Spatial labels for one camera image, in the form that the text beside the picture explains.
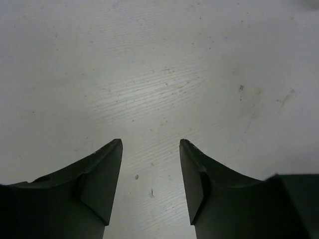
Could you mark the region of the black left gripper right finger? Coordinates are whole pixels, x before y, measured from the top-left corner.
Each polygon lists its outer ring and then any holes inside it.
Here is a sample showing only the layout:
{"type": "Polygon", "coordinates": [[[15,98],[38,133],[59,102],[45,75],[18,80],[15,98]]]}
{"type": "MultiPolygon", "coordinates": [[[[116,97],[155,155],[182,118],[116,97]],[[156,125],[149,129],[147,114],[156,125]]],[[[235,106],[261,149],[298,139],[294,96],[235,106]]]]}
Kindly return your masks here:
{"type": "Polygon", "coordinates": [[[199,239],[316,239],[319,177],[258,180],[208,157],[187,139],[179,145],[190,223],[199,239]]]}

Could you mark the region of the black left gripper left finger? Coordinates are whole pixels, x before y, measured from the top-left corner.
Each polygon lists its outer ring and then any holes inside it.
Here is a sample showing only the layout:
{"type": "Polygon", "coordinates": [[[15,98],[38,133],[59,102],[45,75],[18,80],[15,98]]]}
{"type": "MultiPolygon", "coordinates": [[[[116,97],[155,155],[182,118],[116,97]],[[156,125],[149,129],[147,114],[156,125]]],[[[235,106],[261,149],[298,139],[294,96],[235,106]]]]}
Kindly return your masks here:
{"type": "Polygon", "coordinates": [[[101,239],[110,223],[123,144],[96,152],[32,182],[0,187],[3,239],[101,239]]]}

